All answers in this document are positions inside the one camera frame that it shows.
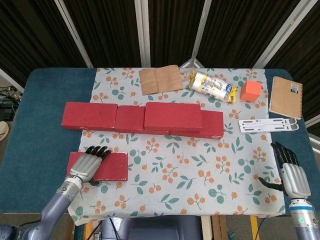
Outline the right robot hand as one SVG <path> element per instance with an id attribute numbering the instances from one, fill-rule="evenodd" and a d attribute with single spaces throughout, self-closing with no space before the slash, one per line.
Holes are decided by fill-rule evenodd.
<path id="1" fill-rule="evenodd" d="M 299 165 L 296 154 L 282 144 L 271 143 L 280 167 L 281 183 L 269 183 L 262 177 L 258 180 L 267 188 L 283 192 L 292 199 L 307 199 L 311 190 L 304 169 Z"/>

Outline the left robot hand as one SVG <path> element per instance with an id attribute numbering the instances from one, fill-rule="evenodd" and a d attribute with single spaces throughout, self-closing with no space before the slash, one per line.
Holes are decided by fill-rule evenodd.
<path id="1" fill-rule="evenodd" d="M 80 155 L 75 164 L 71 167 L 69 175 L 77 177 L 82 183 L 89 183 L 97 186 L 99 181 L 94 179 L 94 175 L 106 157 L 111 153 L 107 146 L 90 146 Z"/>

